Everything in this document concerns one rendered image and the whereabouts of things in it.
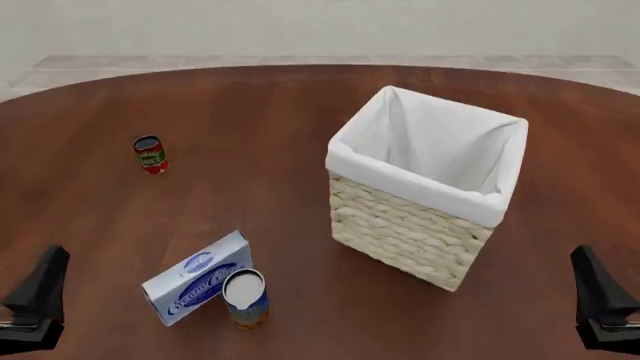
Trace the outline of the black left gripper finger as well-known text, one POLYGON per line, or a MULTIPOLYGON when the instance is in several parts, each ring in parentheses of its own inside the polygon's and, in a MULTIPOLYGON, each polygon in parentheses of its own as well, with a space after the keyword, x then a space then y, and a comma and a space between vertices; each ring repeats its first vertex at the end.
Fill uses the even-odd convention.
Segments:
POLYGON ((2 300, 11 312, 11 323, 64 323, 63 287, 70 254, 50 245, 32 271, 2 300))

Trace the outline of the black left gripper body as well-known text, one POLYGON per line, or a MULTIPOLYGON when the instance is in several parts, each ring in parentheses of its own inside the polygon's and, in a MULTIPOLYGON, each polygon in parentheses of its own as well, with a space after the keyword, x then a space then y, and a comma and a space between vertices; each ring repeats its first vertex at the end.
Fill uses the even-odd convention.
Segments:
POLYGON ((53 350, 65 329, 63 311, 10 308, 11 320, 0 321, 0 352, 53 350))

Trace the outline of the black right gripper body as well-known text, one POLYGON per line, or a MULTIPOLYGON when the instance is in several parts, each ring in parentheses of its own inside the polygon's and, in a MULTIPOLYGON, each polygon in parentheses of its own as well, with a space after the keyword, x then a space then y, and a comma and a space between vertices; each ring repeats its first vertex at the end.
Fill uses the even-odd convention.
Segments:
POLYGON ((634 315, 640 316, 640 309, 600 314, 577 310, 576 331, 587 350, 640 352, 640 320, 628 320, 634 315))

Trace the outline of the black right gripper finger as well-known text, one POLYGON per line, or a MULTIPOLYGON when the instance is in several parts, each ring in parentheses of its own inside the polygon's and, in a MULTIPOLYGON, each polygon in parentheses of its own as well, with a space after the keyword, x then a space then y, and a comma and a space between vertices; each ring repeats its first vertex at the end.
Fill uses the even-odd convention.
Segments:
POLYGON ((633 296, 609 274, 592 248, 579 245, 570 259, 577 290, 576 322, 627 325, 627 317, 633 314, 633 296))

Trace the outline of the silver blue cream cheese box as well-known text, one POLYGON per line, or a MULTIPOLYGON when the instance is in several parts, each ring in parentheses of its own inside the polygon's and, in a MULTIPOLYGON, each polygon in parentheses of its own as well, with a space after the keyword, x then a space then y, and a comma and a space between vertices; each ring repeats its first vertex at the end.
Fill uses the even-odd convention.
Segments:
POLYGON ((235 230, 144 282, 142 289, 169 327, 218 296, 233 272, 252 266, 249 242, 235 230))

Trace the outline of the woven basket with white liner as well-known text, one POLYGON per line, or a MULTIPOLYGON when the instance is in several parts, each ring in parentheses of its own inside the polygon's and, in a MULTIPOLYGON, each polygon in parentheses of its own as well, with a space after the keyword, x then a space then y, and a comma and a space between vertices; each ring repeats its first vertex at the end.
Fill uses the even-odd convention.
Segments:
POLYGON ((333 239, 457 290, 517 185, 528 122, 386 86, 328 143, 333 239))

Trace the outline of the red tomato sauce tin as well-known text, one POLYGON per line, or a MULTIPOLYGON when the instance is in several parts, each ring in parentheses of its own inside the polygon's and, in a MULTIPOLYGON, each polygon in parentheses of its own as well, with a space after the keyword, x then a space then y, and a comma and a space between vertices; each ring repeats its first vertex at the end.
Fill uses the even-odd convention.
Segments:
POLYGON ((168 170, 169 161, 164 147, 155 135, 145 135, 133 141, 133 149, 139 164, 149 174, 160 174, 168 170))

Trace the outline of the blue yellow tin, white lid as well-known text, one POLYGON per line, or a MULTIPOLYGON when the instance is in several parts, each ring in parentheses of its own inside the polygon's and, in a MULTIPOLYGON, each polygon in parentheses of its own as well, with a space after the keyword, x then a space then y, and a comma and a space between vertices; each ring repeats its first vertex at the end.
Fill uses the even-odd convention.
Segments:
POLYGON ((269 314, 264 276, 256 269, 239 269, 224 281, 222 296, 231 320, 240 329, 255 329, 269 314))

